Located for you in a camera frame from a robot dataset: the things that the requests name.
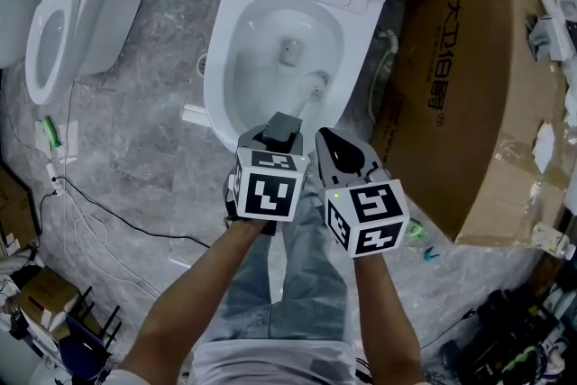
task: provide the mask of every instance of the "toilet base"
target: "toilet base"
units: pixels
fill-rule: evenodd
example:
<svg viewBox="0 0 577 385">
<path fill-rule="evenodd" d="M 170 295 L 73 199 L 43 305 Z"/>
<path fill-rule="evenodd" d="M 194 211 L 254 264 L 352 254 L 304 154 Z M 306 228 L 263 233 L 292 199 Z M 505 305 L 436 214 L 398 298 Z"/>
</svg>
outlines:
<svg viewBox="0 0 577 385">
<path fill-rule="evenodd" d="M 78 74 L 108 71 L 118 60 L 141 0 L 105 0 Z"/>
</svg>

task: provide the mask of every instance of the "white cable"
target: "white cable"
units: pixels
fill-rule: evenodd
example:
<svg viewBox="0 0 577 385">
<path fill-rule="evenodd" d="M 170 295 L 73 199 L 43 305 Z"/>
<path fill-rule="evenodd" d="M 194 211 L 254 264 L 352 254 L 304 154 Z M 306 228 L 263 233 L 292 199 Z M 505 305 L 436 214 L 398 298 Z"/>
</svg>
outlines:
<svg viewBox="0 0 577 385">
<path fill-rule="evenodd" d="M 387 51 L 385 51 L 385 54 L 380 59 L 379 66 L 377 66 L 377 70 L 375 71 L 375 73 L 372 77 L 371 86 L 369 87 L 369 96 L 368 96 L 368 101 L 367 101 L 367 113 L 369 114 L 369 117 L 371 118 L 371 120 L 374 123 L 377 122 L 377 118 L 375 117 L 375 114 L 372 112 L 372 99 L 374 97 L 375 87 L 377 86 L 377 81 L 379 80 L 379 74 L 383 68 L 388 73 L 390 73 L 390 67 L 385 66 L 385 63 L 387 62 L 387 59 L 389 58 L 389 56 L 391 54 L 396 55 L 398 52 L 398 37 L 397 37 L 397 34 L 395 34 L 391 29 L 388 29 L 385 33 L 379 34 L 379 37 L 387 37 L 389 39 L 389 49 Z"/>
<path fill-rule="evenodd" d="M 69 121 L 70 121 L 70 100 L 72 99 L 72 91 L 74 90 L 74 82 L 72 82 L 72 86 L 70 86 L 70 92 L 69 92 L 69 100 L 66 106 L 66 127 L 65 127 L 65 133 L 64 133 L 64 175 L 63 177 L 66 178 L 66 166 L 68 165 L 68 157 L 69 157 Z M 80 207 L 78 206 L 76 200 L 74 199 L 73 196 L 70 195 L 70 193 L 66 190 L 66 186 L 67 186 L 67 182 L 66 180 L 63 181 L 64 185 L 63 185 L 63 189 L 64 189 L 64 231 L 63 231 L 63 236 L 62 236 L 62 247 L 64 248 L 64 253 L 66 254 L 66 256 L 69 258 L 70 261 L 74 261 L 69 253 L 68 250 L 66 248 L 66 234 L 68 231 L 68 220 L 66 218 L 66 212 L 67 212 L 67 208 L 66 208 L 66 198 L 69 197 L 72 200 L 72 204 L 74 204 L 74 206 L 76 207 L 78 213 L 80 214 L 80 219 L 84 222 L 85 226 L 88 228 L 88 230 L 96 237 L 96 240 L 98 241 L 98 243 L 100 243 L 100 245 L 102 245 L 106 251 L 125 269 L 127 270 L 131 275 L 133 275 L 135 278 L 137 278 L 138 280 L 141 280 L 144 284 L 146 284 L 148 287 L 150 287 L 152 290 L 154 290 L 158 295 L 160 295 L 160 292 L 155 289 L 153 286 L 151 286 L 148 282 L 146 282 L 144 279 L 142 279 L 140 276 L 134 274 L 132 271 L 130 271 L 128 268 L 126 268 L 126 266 L 124 266 L 109 250 L 107 247 L 105 247 L 105 244 L 108 243 L 108 228 L 106 228 L 105 224 L 103 224 L 100 220 L 98 220 L 97 218 L 91 216 L 90 214 L 86 214 L 85 212 L 82 212 L 82 210 L 80 210 Z M 98 235 L 94 232 L 94 230 L 88 225 L 88 222 L 85 218 L 85 214 L 91 216 L 92 218 L 94 218 L 98 223 L 100 223 L 105 229 L 106 229 L 106 238 L 104 241 L 101 241 L 100 238 L 98 238 Z M 141 287 L 140 285 L 138 285 L 136 282 L 132 281 L 132 280 L 124 280 L 122 278 L 118 278 L 116 277 L 114 274 L 110 274 L 109 272 L 107 272 L 106 270 L 103 270 L 102 268 L 100 268 L 98 265 L 96 265 L 91 259 L 90 256 L 87 254 L 87 252 L 84 250 L 84 247 L 82 247 L 82 245 L 80 244 L 80 240 L 78 239 L 78 229 L 77 229 L 77 221 L 74 222 L 74 230 L 75 230 L 75 235 L 76 235 L 76 241 L 78 244 L 78 247 L 80 247 L 80 250 L 87 256 L 88 261 L 95 266 L 97 269 L 99 269 L 100 271 L 102 271 L 105 275 L 109 276 L 110 278 L 113 278 L 114 280 L 119 280 L 121 282 L 128 282 L 129 284 L 133 284 L 134 286 L 136 286 L 138 289 L 142 290 L 143 292 L 145 292 L 147 295 L 149 295 L 151 298 L 156 299 L 156 297 L 154 297 L 148 290 L 146 290 L 145 288 Z M 87 283 L 88 285 L 90 285 L 90 282 L 86 279 L 86 277 L 80 273 L 80 271 L 77 270 L 77 274 L 79 274 Z"/>
</svg>

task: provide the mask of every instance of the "toilet drain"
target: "toilet drain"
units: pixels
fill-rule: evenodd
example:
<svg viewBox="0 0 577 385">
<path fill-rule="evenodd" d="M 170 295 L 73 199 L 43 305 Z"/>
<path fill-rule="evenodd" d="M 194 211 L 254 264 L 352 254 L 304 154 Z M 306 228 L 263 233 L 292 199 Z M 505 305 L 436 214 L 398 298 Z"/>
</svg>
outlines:
<svg viewBox="0 0 577 385">
<path fill-rule="evenodd" d="M 205 68 L 206 68 L 206 53 L 200 55 L 200 58 L 197 61 L 197 74 L 203 78 L 205 76 Z"/>
</svg>

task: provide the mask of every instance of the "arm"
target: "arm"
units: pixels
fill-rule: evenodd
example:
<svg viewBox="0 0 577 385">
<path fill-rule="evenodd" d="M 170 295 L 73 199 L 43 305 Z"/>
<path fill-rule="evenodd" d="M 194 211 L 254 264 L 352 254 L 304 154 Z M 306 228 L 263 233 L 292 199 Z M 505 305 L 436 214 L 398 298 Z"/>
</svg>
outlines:
<svg viewBox="0 0 577 385">
<path fill-rule="evenodd" d="M 424 382 L 415 331 L 381 254 L 354 260 L 364 352 L 376 385 Z"/>
<path fill-rule="evenodd" d="M 176 383 L 265 222 L 234 222 L 151 308 L 120 368 L 151 385 Z"/>
</svg>

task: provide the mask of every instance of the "jeans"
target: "jeans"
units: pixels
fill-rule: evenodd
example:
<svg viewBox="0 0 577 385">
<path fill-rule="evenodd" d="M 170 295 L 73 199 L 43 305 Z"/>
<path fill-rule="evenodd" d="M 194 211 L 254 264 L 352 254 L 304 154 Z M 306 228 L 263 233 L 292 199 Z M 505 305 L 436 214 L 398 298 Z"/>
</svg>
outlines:
<svg viewBox="0 0 577 385">
<path fill-rule="evenodd" d="M 287 271 L 282 300 L 271 304 L 270 237 L 259 235 L 224 294 L 201 342 L 233 339 L 351 342 L 347 287 L 328 260 L 331 232 L 306 184 L 294 221 L 282 227 Z"/>
</svg>

